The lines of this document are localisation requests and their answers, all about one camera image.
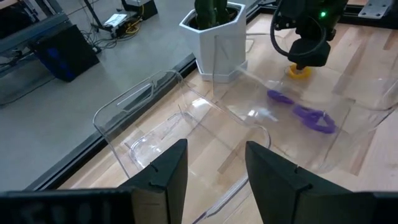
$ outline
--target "wooden surface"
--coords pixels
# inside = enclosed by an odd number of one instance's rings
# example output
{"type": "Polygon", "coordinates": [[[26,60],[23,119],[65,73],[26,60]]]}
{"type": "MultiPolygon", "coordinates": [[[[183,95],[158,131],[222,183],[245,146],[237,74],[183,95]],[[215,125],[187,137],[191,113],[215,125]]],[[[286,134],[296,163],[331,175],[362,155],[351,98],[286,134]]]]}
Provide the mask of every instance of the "wooden surface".
{"type": "Polygon", "coordinates": [[[18,2],[18,0],[3,0],[3,1],[0,1],[0,9],[4,9],[5,7],[13,5],[13,4],[17,3],[17,2],[18,2]]]}
{"type": "MultiPolygon", "coordinates": [[[[270,20],[269,15],[258,16],[248,25],[248,33],[268,32],[270,20]]],[[[332,50],[327,66],[354,77],[371,77],[375,73],[390,75],[386,69],[394,68],[398,54],[396,31],[345,24],[338,24],[336,29],[337,35],[331,42],[332,50]]],[[[287,44],[296,38],[291,30],[277,32],[277,35],[283,37],[287,44]]],[[[209,95],[211,83],[201,81],[197,71],[192,72],[186,80],[203,95],[209,95]]],[[[173,103],[176,97],[173,93],[163,97],[122,135],[131,135],[132,130],[142,125],[146,127],[143,132],[150,130],[151,124],[164,119],[163,112],[167,111],[168,105],[173,103]]],[[[368,134],[355,154],[345,158],[338,167],[321,176],[353,191],[398,190],[397,129],[398,112],[395,111],[375,131],[368,134]]],[[[228,156],[225,161],[231,159],[233,158],[228,156]]],[[[197,165],[206,167],[207,163],[197,165]]],[[[220,170],[225,169],[225,166],[227,164],[222,164],[220,170]]],[[[106,147],[66,181],[61,189],[116,187],[126,179],[110,148],[106,147]]],[[[252,195],[239,206],[227,223],[261,223],[252,195]]]]}

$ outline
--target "concrete floor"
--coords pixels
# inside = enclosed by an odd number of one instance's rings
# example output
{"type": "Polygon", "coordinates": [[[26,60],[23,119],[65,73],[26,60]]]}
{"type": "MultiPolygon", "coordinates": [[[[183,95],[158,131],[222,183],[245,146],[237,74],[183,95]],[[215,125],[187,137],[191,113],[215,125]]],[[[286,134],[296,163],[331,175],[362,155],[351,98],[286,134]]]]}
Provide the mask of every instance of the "concrete floor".
{"type": "MultiPolygon", "coordinates": [[[[79,0],[58,0],[72,23],[89,30],[91,14],[79,0]]],[[[251,5],[255,0],[234,0],[251,5]]],[[[98,108],[149,75],[167,70],[190,54],[178,23],[194,0],[155,0],[159,14],[144,21],[135,38],[99,55],[100,64],[71,83],[52,80],[0,109],[0,190],[24,189],[95,132],[91,123],[98,108]]],[[[94,8],[106,20],[118,0],[97,0],[94,8]]],[[[45,82],[51,74],[32,62],[0,79],[0,90],[21,91],[45,82]]]]}

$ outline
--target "purple plastic piece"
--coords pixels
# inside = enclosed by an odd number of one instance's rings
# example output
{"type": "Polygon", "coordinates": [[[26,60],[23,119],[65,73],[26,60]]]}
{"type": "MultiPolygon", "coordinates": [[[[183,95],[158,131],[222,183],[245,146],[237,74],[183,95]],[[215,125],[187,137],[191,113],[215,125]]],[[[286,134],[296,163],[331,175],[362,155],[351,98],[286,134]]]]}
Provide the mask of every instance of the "purple plastic piece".
{"type": "Polygon", "coordinates": [[[286,103],[289,105],[294,104],[294,101],[291,100],[289,97],[283,95],[282,93],[276,91],[276,90],[268,90],[267,95],[269,98],[278,101],[279,103],[286,103]]]}
{"type": "Polygon", "coordinates": [[[297,105],[294,107],[293,112],[303,118],[303,124],[312,130],[316,130],[325,134],[333,134],[336,131],[335,121],[323,111],[297,105]],[[317,124],[321,118],[323,118],[325,121],[326,126],[317,124]]]}

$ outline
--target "clear plastic container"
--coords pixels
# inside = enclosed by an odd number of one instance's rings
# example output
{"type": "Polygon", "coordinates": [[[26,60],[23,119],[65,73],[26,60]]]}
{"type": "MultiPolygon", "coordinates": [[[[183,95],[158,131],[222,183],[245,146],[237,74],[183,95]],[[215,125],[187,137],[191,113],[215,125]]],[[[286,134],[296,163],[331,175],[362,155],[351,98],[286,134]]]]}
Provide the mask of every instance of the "clear plastic container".
{"type": "MultiPolygon", "coordinates": [[[[284,39],[277,37],[286,49],[284,39]]],[[[226,65],[229,83],[213,79],[213,101],[248,125],[270,134],[271,150],[313,172],[332,170],[397,106],[396,58],[375,73],[342,74],[310,68],[308,78],[291,78],[291,62],[277,53],[267,34],[217,36],[213,77],[226,65]],[[235,64],[231,39],[246,39],[246,63],[235,64]]]]}
{"type": "Polygon", "coordinates": [[[223,223],[251,193],[246,141],[269,147],[264,128],[232,119],[199,94],[210,90],[211,85],[188,83],[177,72],[159,72],[103,106],[93,120],[128,177],[178,139],[188,139],[183,223],[223,223]],[[171,83],[174,88],[164,96],[171,83]],[[145,108],[156,97],[162,99],[145,108]],[[140,110],[147,111],[129,122],[140,110]]]}

